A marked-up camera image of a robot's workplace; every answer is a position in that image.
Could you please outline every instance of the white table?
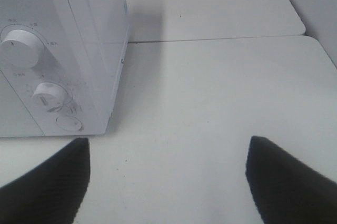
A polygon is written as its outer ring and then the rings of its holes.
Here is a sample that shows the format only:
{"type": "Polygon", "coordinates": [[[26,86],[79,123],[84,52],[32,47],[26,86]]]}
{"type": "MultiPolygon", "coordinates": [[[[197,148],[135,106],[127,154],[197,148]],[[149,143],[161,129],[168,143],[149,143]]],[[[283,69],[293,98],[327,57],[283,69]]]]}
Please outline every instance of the white table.
{"type": "Polygon", "coordinates": [[[127,0],[132,42],[301,35],[289,0],[127,0]]]}
{"type": "MultiPolygon", "coordinates": [[[[337,70],[311,38],[130,45],[76,221],[262,224],[245,178],[251,136],[337,181],[336,115],[337,70]]],[[[69,140],[0,141],[0,185],[69,140]]]]}

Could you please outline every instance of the round button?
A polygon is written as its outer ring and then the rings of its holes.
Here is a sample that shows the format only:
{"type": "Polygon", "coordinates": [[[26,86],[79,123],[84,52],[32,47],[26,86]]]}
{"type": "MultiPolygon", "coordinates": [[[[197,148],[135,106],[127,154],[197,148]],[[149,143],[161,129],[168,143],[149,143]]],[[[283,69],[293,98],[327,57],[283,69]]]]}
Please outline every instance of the round button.
{"type": "Polygon", "coordinates": [[[45,47],[34,34],[15,29],[10,31],[0,45],[0,56],[20,68],[32,68],[43,55],[45,47]]]}
{"type": "Polygon", "coordinates": [[[68,92],[61,86],[44,82],[37,86],[33,94],[33,103],[48,112],[58,111],[70,99],[68,92]]]}
{"type": "Polygon", "coordinates": [[[82,123],[72,116],[59,116],[56,124],[65,131],[76,132],[82,129],[82,123]]]}

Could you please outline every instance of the knob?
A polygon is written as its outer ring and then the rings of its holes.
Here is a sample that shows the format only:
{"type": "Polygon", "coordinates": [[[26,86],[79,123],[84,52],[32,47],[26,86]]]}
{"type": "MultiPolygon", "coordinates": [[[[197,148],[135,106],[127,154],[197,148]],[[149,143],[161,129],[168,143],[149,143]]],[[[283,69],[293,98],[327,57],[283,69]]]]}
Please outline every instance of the knob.
{"type": "Polygon", "coordinates": [[[48,112],[57,111],[70,100],[70,95],[61,86],[54,83],[41,83],[33,94],[33,103],[48,112]]]}
{"type": "Polygon", "coordinates": [[[20,29],[10,31],[0,45],[0,56],[20,68],[32,68],[45,47],[34,34],[20,29]]]}

